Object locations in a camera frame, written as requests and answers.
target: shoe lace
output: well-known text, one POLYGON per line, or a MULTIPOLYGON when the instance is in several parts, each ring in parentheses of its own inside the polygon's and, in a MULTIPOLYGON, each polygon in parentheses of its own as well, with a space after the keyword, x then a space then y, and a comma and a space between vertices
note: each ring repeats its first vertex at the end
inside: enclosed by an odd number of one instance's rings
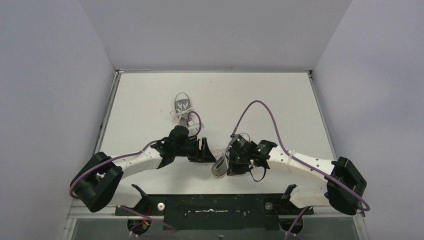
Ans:
POLYGON ((172 116, 172 122, 179 123, 184 114, 194 110, 195 109, 193 107, 189 107, 184 111, 181 111, 180 109, 175 109, 170 111, 169 114, 172 116))

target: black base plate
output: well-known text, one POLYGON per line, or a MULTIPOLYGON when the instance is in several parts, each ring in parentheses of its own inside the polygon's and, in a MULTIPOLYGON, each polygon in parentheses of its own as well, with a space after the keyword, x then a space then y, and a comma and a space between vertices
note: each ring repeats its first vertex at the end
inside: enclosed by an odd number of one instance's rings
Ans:
MULTIPOLYGON (((298 215, 301 209, 276 194, 225 194, 225 195, 149 195, 151 216, 163 216, 164 222, 178 230, 237 230, 265 228, 279 230, 278 215, 298 215), (265 209, 265 203, 273 205, 265 209), (158 203, 165 204, 159 211, 158 203)), ((145 208, 134 209, 146 213, 145 208)), ((313 214, 308 210, 305 215, 313 214)), ((134 216, 116 208, 117 216, 134 216)))

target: orange wire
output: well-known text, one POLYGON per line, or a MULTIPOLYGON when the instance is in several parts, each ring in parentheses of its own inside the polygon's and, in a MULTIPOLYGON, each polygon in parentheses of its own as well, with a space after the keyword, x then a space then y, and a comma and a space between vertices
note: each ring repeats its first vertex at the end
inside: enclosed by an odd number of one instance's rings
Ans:
MULTIPOLYGON (((152 205, 149 205, 148 206, 148 212, 147 212, 146 216, 148 216, 151 211, 152 211, 152 205)), ((147 225, 147 222, 146 222, 146 219, 145 218, 143 218, 143 223, 147 225)))

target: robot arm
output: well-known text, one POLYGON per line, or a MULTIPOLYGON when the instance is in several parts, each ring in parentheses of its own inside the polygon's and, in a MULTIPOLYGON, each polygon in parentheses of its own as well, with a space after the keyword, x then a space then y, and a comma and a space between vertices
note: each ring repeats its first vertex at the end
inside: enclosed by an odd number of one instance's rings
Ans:
POLYGON ((367 182, 347 158, 337 161, 310 157, 293 151, 287 155, 281 146, 274 142, 261 140, 259 144, 235 135, 229 143, 229 164, 227 175, 239 175, 251 168, 263 167, 283 170, 310 179, 317 183, 314 187, 287 187, 283 200, 289 200, 297 208, 306 206, 332 206, 341 213, 354 215, 359 209, 360 201, 345 189, 327 179, 321 173, 293 160, 293 156, 332 176, 353 190, 359 196, 364 194, 367 182))
MULTIPOLYGON (((120 181, 145 170, 163 168, 175 157, 187 157, 195 163, 216 162, 206 138, 189 137, 187 128, 176 126, 168 137, 152 144, 141 154, 122 157, 92 171, 76 183, 73 192, 92 213, 106 205, 135 207, 147 195, 137 185, 120 181)), ((89 169, 110 159, 103 152, 94 154, 70 185, 89 169)))

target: white sneaker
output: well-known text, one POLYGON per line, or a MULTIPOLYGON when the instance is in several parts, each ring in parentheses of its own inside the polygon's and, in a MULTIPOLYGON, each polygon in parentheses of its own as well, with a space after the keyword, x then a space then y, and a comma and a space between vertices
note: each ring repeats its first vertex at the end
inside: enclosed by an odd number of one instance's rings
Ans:
POLYGON ((176 95, 174 101, 175 110, 171 111, 172 121, 180 126, 186 127, 189 131, 189 136, 193 136, 202 130, 205 126, 201 123, 195 114, 189 114, 195 109, 192 107, 189 96, 185 92, 180 92, 176 95))

